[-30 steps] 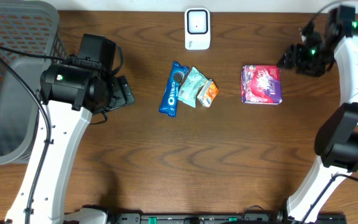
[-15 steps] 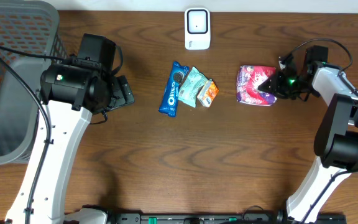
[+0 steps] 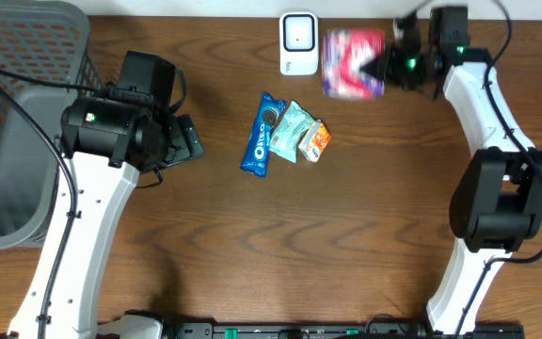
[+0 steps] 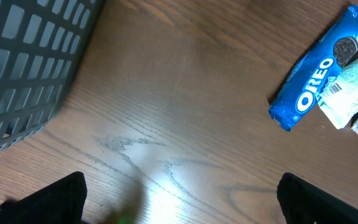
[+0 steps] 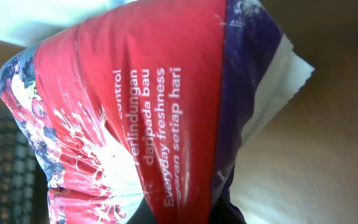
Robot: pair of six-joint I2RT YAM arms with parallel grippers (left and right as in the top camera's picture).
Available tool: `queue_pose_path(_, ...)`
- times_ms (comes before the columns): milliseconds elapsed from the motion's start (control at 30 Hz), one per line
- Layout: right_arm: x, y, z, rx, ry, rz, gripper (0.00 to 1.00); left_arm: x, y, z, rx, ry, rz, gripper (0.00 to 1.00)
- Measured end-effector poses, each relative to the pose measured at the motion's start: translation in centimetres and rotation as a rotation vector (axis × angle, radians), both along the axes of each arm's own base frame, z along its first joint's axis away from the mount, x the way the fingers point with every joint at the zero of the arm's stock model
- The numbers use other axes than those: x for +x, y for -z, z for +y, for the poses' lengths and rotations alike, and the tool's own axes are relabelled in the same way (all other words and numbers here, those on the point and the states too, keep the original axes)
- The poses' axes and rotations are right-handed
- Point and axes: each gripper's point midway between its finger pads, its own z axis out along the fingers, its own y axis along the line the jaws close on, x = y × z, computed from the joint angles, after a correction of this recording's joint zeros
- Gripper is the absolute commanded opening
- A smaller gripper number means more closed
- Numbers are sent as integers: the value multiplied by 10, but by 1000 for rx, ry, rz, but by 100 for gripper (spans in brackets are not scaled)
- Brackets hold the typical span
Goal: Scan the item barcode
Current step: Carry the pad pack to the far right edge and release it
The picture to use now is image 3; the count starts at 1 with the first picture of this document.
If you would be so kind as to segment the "purple red Carefree pack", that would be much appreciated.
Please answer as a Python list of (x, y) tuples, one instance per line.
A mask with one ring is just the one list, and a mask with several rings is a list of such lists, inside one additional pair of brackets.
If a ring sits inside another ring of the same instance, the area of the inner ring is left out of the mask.
[(323, 43), (322, 83), (326, 97), (373, 100), (384, 94), (382, 80), (361, 68), (383, 54), (385, 33), (373, 29), (331, 29)]

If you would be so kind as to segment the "orange small carton box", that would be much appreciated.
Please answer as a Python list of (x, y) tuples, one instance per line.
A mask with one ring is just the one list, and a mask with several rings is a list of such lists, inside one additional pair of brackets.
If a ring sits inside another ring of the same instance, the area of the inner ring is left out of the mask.
[(310, 162), (317, 162), (331, 141), (331, 134), (321, 120), (315, 121), (298, 144), (298, 150)]

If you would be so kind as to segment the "mint green snack packet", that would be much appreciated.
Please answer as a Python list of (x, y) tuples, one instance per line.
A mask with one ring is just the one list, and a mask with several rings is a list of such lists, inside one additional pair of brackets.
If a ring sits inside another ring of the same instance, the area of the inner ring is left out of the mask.
[(270, 151), (295, 163), (300, 139), (304, 137), (313, 123), (312, 115), (296, 101), (291, 101), (271, 136)]

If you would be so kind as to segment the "blue Oreo packet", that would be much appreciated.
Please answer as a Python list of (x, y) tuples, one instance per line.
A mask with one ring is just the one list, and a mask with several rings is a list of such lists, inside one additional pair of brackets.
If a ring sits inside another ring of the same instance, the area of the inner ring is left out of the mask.
[(250, 130), (241, 170), (250, 172), (257, 177), (265, 177), (272, 131), (279, 121), (286, 102), (275, 99), (268, 92), (262, 94), (256, 118)]

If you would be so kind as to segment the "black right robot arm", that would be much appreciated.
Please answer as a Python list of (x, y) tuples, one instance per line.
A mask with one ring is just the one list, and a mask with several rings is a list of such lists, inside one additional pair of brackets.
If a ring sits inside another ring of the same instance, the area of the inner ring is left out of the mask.
[(394, 42), (361, 71), (406, 91), (433, 83), (453, 107), (470, 162), (451, 197), (454, 249), (420, 325), (405, 338), (520, 338), (519, 326), (478, 326), (477, 312), (505, 264), (542, 259), (542, 151), (526, 137), (502, 96), (487, 48), (473, 46), (467, 6), (430, 12), (422, 41), (418, 11), (393, 21)]

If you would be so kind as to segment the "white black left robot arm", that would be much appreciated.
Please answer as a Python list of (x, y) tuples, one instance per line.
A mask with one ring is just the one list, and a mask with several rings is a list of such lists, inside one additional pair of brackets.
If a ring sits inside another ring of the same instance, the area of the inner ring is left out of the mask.
[(140, 175), (203, 155), (191, 119), (177, 112), (183, 73), (160, 56), (130, 51), (120, 79), (75, 100), (61, 116), (54, 213), (9, 338), (164, 338), (163, 320), (129, 313), (99, 324), (102, 280), (122, 211)]

